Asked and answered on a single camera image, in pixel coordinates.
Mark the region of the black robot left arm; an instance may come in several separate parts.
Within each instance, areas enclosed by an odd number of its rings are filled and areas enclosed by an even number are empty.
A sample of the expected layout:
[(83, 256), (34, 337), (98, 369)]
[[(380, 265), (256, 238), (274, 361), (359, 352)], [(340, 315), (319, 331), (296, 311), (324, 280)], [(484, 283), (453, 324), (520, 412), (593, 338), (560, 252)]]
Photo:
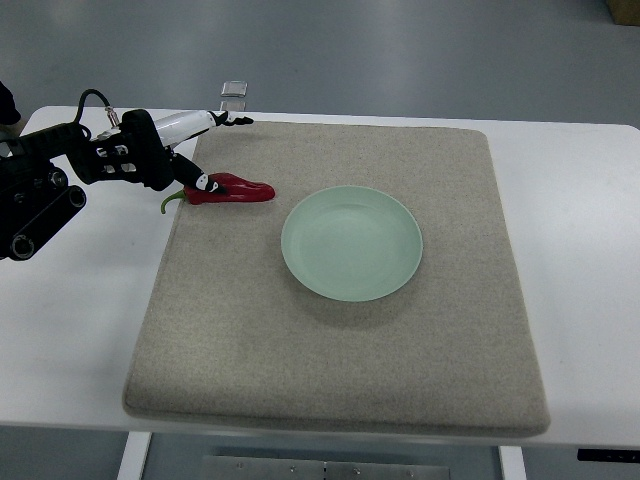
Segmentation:
[(117, 125), (118, 116), (107, 97), (88, 89), (81, 94), (72, 121), (3, 142), (10, 151), (1, 158), (3, 259), (31, 259), (86, 205), (84, 190), (71, 185), (53, 160), (79, 154), (91, 139), (89, 129), (80, 123), (91, 95), (102, 101), (111, 124)]

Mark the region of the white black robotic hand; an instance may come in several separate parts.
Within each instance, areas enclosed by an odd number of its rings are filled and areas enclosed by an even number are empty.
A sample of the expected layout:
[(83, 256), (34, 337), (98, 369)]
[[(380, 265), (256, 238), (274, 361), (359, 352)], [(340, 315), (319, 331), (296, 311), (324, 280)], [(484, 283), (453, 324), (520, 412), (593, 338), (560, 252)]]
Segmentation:
[(95, 180), (124, 180), (162, 191), (177, 181), (207, 193), (226, 188), (175, 148), (221, 126), (250, 125), (254, 120), (228, 111), (198, 110), (154, 120), (145, 110), (126, 112), (122, 122), (90, 142)]

